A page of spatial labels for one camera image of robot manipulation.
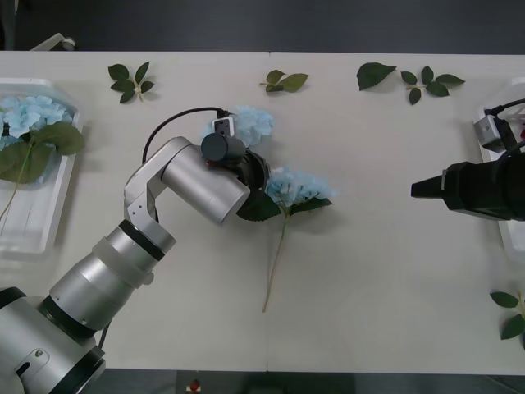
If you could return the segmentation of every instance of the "flower stem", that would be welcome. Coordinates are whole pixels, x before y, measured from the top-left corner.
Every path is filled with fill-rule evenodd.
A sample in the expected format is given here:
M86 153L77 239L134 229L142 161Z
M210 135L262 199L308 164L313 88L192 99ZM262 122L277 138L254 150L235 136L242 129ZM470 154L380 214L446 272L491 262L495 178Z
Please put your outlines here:
M144 97L142 96L142 90L140 90L140 85L137 84L136 80L133 80L133 83L135 84L135 88L137 89L137 95L139 96L139 100L143 102Z
M3 215L6 214L7 210L11 206L11 203L13 202L13 199L15 198L16 191L18 190L18 186L20 185L20 180L22 179L22 174L24 173L25 165L27 164L27 159L30 157L31 149L33 148L33 145L30 146L29 150L27 151L27 154L24 158L24 162L22 163L22 168L20 169L20 174L18 174L18 179L16 180L15 189L13 190L13 194L11 198L9 199L9 202L7 203L6 207L0 213L0 220L2 220Z
M270 273L270 282L268 283L268 288L266 291L266 299L264 300L264 306L262 307L263 313L266 312L266 309L268 307L268 302L270 301L270 294L272 293L273 278L275 277L277 262L279 261L279 256L281 255L282 243L283 243L283 240L285 239L286 223L288 222L288 218L290 217L288 216L287 212L284 212L284 216L285 216L285 219L283 220L283 223L282 223L281 239L279 240L279 246L277 246L276 258L273 261L272 272Z

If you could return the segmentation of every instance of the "white tray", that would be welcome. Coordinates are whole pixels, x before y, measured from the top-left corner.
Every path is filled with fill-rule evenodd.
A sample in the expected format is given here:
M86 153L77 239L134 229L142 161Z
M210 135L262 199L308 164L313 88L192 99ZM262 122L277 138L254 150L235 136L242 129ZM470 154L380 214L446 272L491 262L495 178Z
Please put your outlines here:
M48 80L0 78L0 99L5 96L48 96L64 105L73 126L82 132L79 106ZM53 247L75 155L57 157L57 165L41 186L22 185L0 221L0 258L31 259ZM0 212L11 198L15 184L0 181Z
M485 117L485 109L509 103L514 100L525 99L525 77L512 79L502 90L488 98L485 105L479 108L474 122ZM525 104L509 108L500 114L511 126L516 140L520 141L520 134L525 126ZM483 162L496 160L501 153L491 152L480 145ZM525 222L514 220L499 222L503 246L509 258L513 261L525 263Z

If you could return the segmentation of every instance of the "hydrangea blossom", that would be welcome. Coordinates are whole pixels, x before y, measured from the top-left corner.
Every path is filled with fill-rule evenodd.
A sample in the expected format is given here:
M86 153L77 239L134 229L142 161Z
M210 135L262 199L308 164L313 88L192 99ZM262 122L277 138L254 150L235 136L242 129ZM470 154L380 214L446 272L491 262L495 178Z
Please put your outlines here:
M39 130L57 121L71 122L71 115L66 107L45 96L26 98L7 97L0 102L3 112L0 125L9 125L9 134L20 137L29 130Z
M271 170L266 193L274 203L286 207L312 198L328 199L336 194L323 179L286 167Z
M235 125L235 138L243 141L246 148L261 142L263 135L272 133L273 117L266 111L247 105L238 105L232 117ZM207 124L203 137L212 133L212 125Z

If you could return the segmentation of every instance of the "artificial leaf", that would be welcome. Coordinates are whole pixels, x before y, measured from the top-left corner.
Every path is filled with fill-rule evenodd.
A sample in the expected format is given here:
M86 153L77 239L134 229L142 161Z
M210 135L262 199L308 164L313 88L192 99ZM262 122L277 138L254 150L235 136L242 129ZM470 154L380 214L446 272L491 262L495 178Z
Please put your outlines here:
M0 172L0 179L17 182L20 178L21 184L31 183L39 179L39 176L43 174L48 165L49 155L53 151L53 148L44 144L34 145L24 165L25 157L30 150L30 145L26 142L17 142L9 145L3 149L2 152L10 147L15 147L17 152L16 162L10 169Z
M439 82L431 82L428 84L427 92L436 97L445 97L449 95L449 90Z
M266 91L268 93L272 93L272 92L281 92L285 89L285 87L283 85L267 85L266 86Z
M523 331L525 331L525 319L523 319L521 314L517 314L505 323L501 331L501 339L505 340L517 337L523 333Z
M277 82L279 82L279 80L282 78L284 74L285 74L284 72L279 71L279 70L270 71L268 72L268 75L266 76L266 81L268 82L268 84L275 85Z
M494 291L491 293L492 300L499 306L504 308L516 308L518 306L518 299L512 294L504 291Z
M409 94L409 102L414 105L421 99L421 90L419 88L412 88Z
M124 92L121 96L121 104L123 103L127 103L128 101L130 101L133 96L135 96L135 91L134 90L129 90L127 92Z
M425 66L421 71L421 82L428 85L434 79L434 71L429 66Z
M306 211L312 211L314 209L327 207L328 205L331 205L331 201L329 199L309 199L308 201L305 201L304 203L294 204L290 207L290 216L295 215L299 212L306 212Z
M130 72L123 64L114 64L108 67L109 76L114 80L127 80L130 77Z
M26 142L17 142L0 151L0 173L21 165L30 146Z
M297 90L301 89L307 78L308 74L292 74L279 82L279 85L282 85L286 92L295 93Z
M34 144L53 144L57 153L65 156L80 152L84 148L84 136L76 127L64 121L44 126L39 131L31 131L31 136Z
M20 136L20 139L24 142L30 142L31 141L31 133L27 132Z
M415 85L418 82L418 78L410 71L401 71L401 78L409 85Z
M112 85L112 89L117 92L129 92L135 90L135 84L130 80L118 80Z
M151 90L152 87L154 87L155 84L153 82L150 82L149 80L145 80L142 85L140 86L140 93L146 93Z
M250 222L263 222L281 213L279 206L273 202L269 195L263 193L261 198L253 201L247 207L237 212L237 216Z
M372 88L384 80L397 66L380 63L364 63L358 70L359 90Z
M448 85L461 85L465 83L464 80L458 78L457 76L453 76L452 74L443 74L442 76L438 76L436 78L436 82Z
M146 71L148 71L148 67L149 67L149 62L146 62L145 64L140 66L137 72L135 73L135 82L137 84L140 84L140 82L142 82L142 79L146 75Z

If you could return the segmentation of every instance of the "table surface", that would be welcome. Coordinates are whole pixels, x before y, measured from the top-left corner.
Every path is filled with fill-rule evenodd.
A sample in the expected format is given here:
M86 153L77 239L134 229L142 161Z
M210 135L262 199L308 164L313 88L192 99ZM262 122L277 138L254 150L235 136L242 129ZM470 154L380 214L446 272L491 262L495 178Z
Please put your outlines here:
M107 67L150 61L145 103L118 103ZM467 83L411 107L399 75L359 92L364 62L418 72L426 64ZM269 97L268 71L310 75L297 94ZM294 217L268 311L262 306L279 218L215 227L169 191L157 201L177 244L114 319L113 368L523 374L518 340L501 341L491 289L523 270L504 256L495 222L415 200L410 185L451 163L480 161L471 121L483 97L525 57L305 53L0 53L3 77L55 81L85 107L87 146L75 162L57 244L38 263L0 262L0 287L45 296L122 220L122 190L144 142L170 115L248 104L275 118L260 147L272 165L325 177L339 194ZM199 142L212 114L171 123Z

